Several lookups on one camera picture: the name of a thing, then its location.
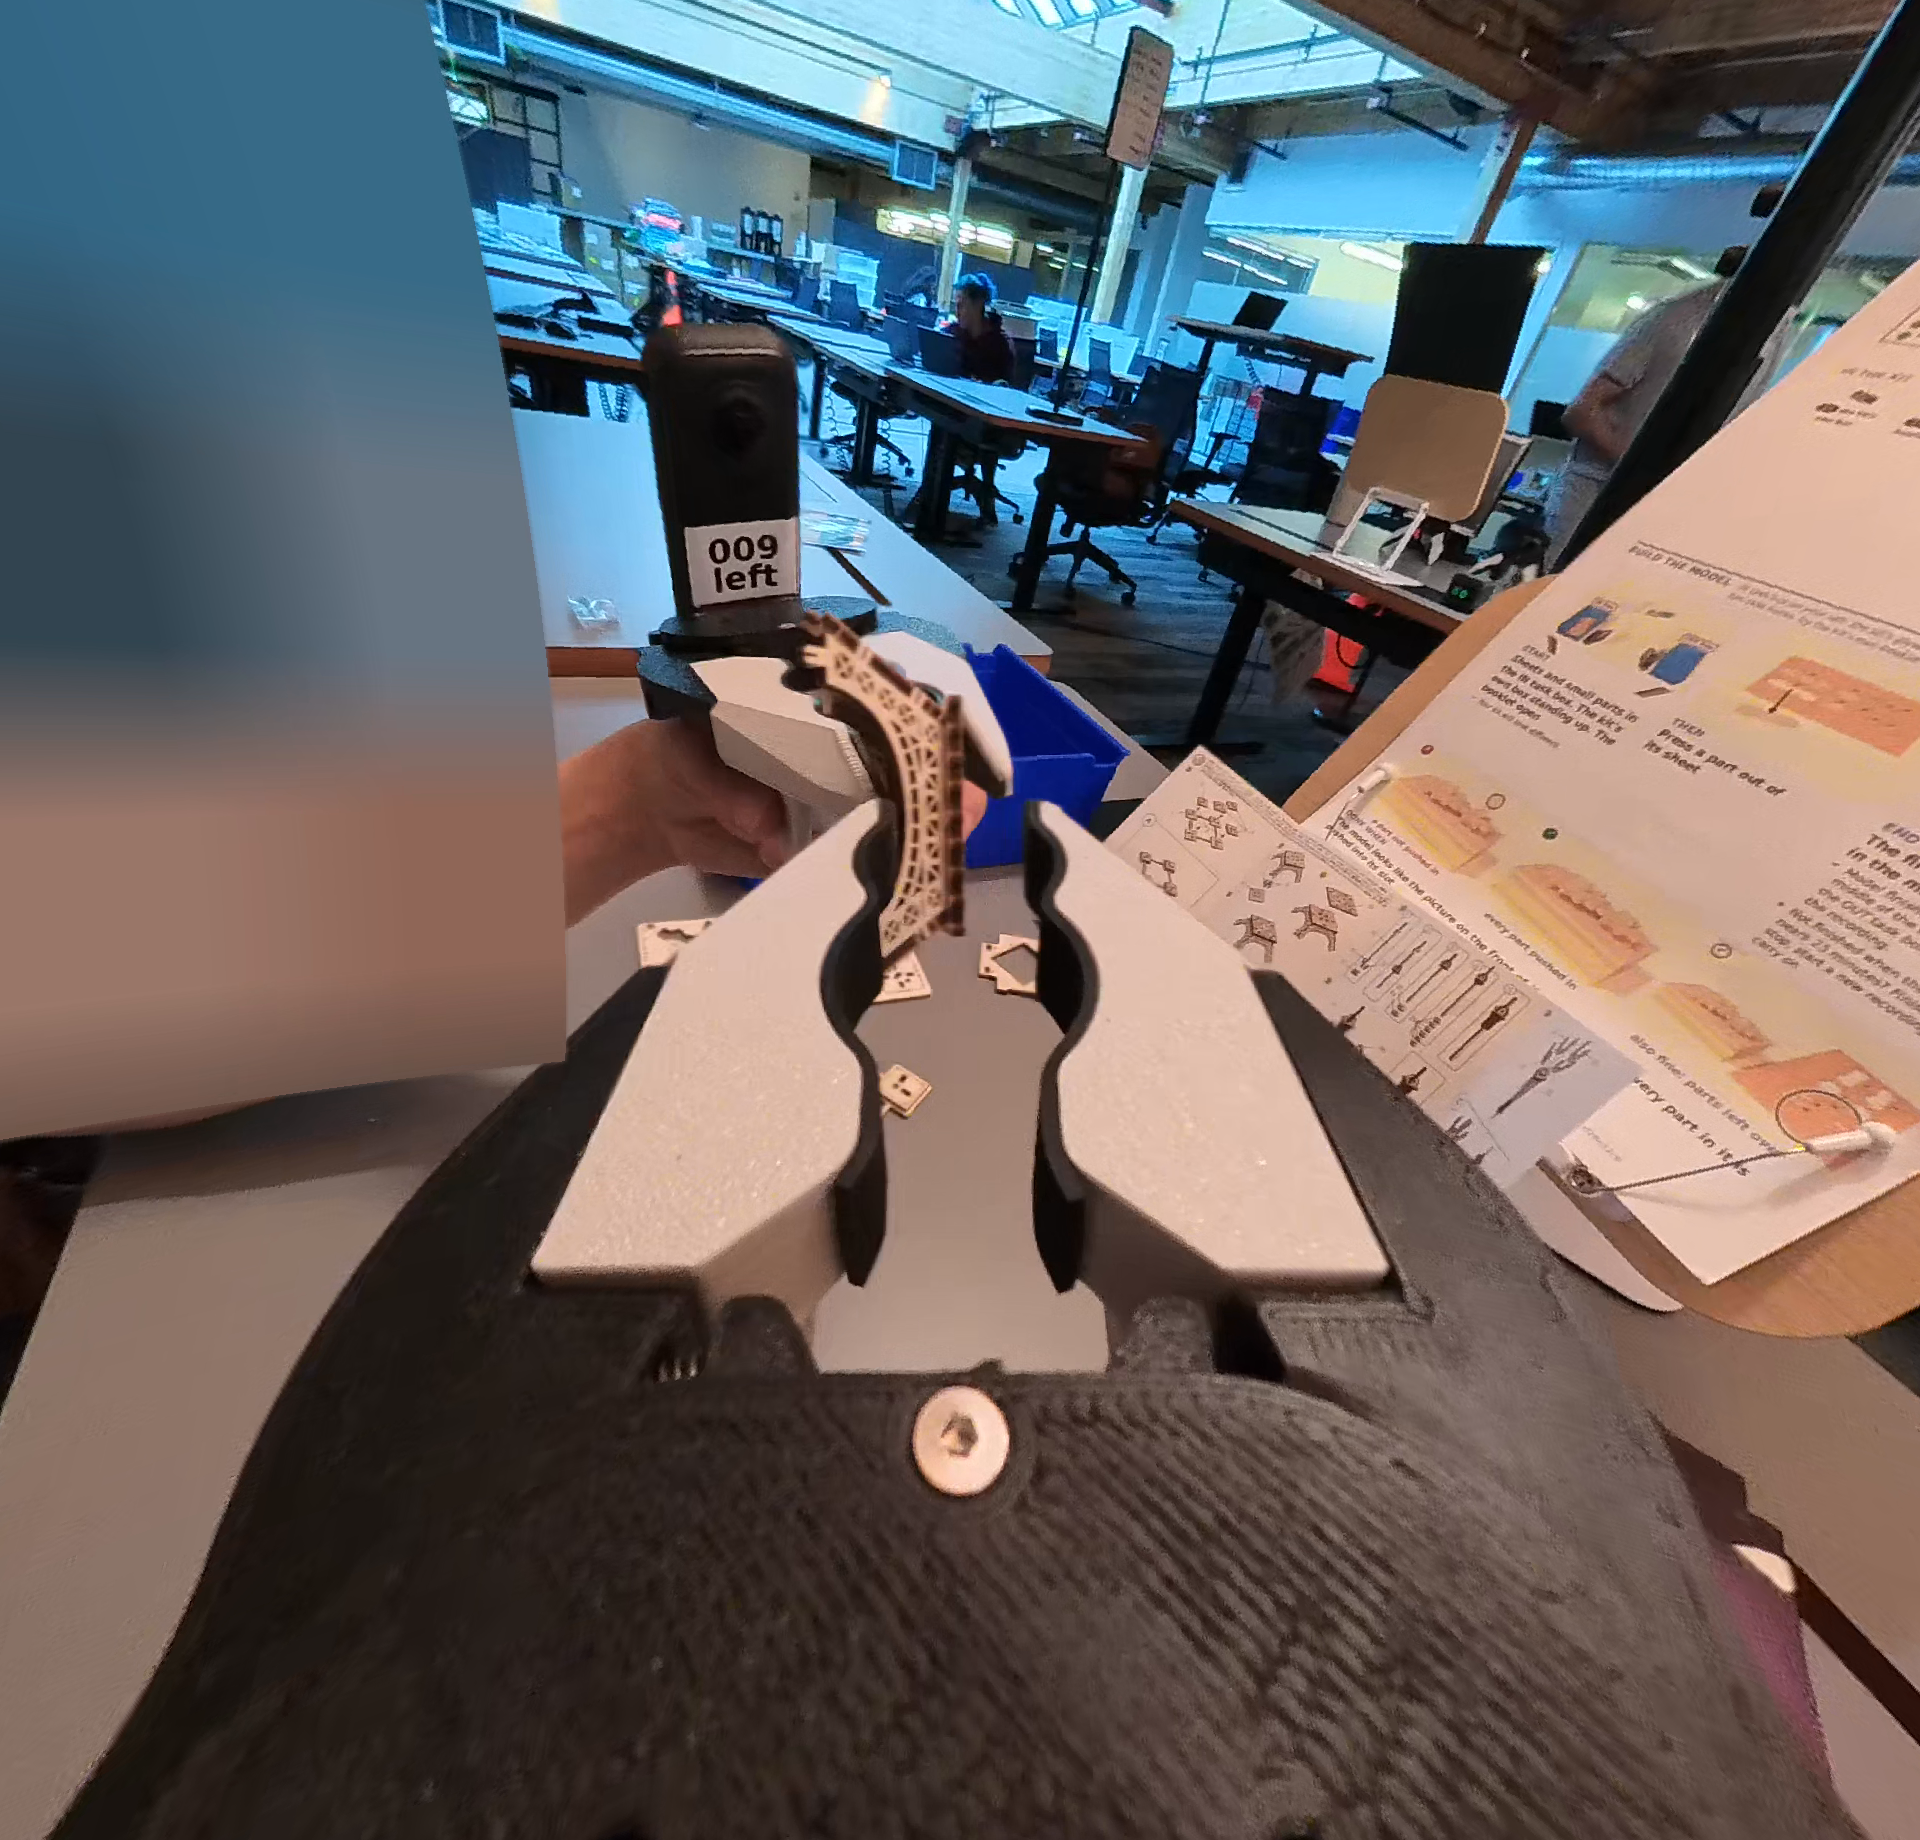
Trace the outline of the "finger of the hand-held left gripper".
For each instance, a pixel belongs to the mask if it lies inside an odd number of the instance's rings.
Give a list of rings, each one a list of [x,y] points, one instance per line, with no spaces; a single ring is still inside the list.
[[[871,649],[907,684],[934,701],[958,701],[967,781],[988,799],[1012,796],[1016,784],[1012,749],[973,669],[973,657],[964,649],[938,646],[917,633],[876,633],[871,638]]]
[[[711,743],[726,766],[779,796],[783,849],[800,853],[856,808],[883,799],[856,730],[774,656],[706,661]]]

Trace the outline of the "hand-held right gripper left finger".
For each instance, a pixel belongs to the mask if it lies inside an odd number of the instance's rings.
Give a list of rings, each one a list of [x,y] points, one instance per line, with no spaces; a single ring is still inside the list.
[[[544,1230],[548,1288],[774,1300],[800,1329],[871,1277],[886,1234],[876,919],[894,808],[860,803],[729,906],[659,977]]]

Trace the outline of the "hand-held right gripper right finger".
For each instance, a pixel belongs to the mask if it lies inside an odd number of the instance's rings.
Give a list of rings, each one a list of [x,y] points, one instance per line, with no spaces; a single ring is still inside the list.
[[[1367,1296],[1390,1278],[1253,974],[1058,805],[1029,805],[1023,889],[1058,1026],[1037,1108],[1032,1231],[1062,1293],[1122,1331],[1158,1300],[1212,1315]]]

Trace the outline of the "wooden lattice tower base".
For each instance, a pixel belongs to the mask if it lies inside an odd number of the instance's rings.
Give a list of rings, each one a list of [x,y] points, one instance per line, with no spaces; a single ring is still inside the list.
[[[919,633],[860,634],[828,611],[800,626],[786,682],[845,725],[874,792],[892,809],[894,881],[879,914],[879,953],[894,962],[932,935],[967,923],[964,699],[967,657]]]

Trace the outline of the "white desk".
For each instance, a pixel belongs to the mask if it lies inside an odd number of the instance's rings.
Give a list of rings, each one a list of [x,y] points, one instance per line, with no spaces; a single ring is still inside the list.
[[[603,676],[599,666],[565,666],[562,656],[641,649],[676,611],[646,412],[636,409],[629,422],[609,422],[516,409],[511,424],[548,671]],[[800,499],[803,514],[851,518],[866,529],[848,553],[803,549],[805,594],[866,598],[881,613],[948,628],[978,651],[1007,646],[1036,671],[1049,673],[1047,643],[807,457]]]

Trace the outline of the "person's left hand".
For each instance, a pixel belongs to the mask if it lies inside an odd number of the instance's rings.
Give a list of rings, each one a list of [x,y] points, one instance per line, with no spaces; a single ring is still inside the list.
[[[758,881],[790,853],[779,794],[685,720],[629,725],[565,756],[560,818],[565,925],[672,867]]]

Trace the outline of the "blue plastic bin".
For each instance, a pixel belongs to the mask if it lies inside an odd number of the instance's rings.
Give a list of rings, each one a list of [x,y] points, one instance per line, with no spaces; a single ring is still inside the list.
[[[1021,865],[1024,805],[1047,801],[1090,826],[1129,747],[1009,646],[968,649],[967,660],[1003,728],[1013,781],[1007,796],[988,801],[964,862],[970,870]]]

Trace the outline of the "folded assembly instruction sheet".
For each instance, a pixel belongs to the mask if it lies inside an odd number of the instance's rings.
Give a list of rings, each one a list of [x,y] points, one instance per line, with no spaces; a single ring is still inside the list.
[[[1499,1187],[1632,1085],[1629,1061],[1543,987],[1206,749],[1106,845],[1243,967],[1293,985]]]

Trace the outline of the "black office chair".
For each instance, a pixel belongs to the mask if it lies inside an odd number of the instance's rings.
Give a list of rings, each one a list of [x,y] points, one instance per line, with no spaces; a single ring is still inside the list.
[[[1121,607],[1137,604],[1137,581],[1094,542],[1094,533],[1153,529],[1190,446],[1202,386],[1195,366],[1153,362],[1129,401],[1094,412],[1121,440],[1064,449],[1053,493],[1062,538],[1045,546],[1043,561],[1067,561],[1067,600],[1076,595],[1079,569],[1090,566],[1117,588]]]

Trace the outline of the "beige board on stand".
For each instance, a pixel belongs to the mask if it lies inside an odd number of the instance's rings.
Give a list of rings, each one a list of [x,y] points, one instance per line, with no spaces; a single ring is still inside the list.
[[[1358,414],[1321,546],[1348,558],[1366,514],[1388,505],[1401,517],[1379,558],[1390,568],[1427,523],[1462,523],[1484,493],[1506,422],[1498,391],[1384,372]]]

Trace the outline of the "hanging ceiling sign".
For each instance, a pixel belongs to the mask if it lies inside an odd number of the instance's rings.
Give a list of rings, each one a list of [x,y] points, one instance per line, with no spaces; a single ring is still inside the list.
[[[1129,29],[1102,150],[1112,166],[1145,169],[1158,131],[1176,51],[1147,29]]]

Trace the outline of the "black panel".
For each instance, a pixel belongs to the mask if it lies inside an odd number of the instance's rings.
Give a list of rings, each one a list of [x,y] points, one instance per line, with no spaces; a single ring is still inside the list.
[[[1407,243],[1383,377],[1499,395],[1549,251]]]

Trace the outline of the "illustrated instruction poster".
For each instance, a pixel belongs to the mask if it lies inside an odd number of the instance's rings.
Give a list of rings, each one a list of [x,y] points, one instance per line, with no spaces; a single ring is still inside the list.
[[[1312,818],[1630,1063],[1562,1136],[1696,1281],[1915,1174],[1917,273]]]

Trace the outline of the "black stand pole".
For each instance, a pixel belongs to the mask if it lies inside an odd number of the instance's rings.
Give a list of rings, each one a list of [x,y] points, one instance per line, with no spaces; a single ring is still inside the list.
[[[1776,325],[1885,185],[1915,133],[1915,47],[1885,32],[1791,176],[1779,211],[1673,370],[1594,505],[1554,561],[1555,574],[1596,544],[1739,409]]]

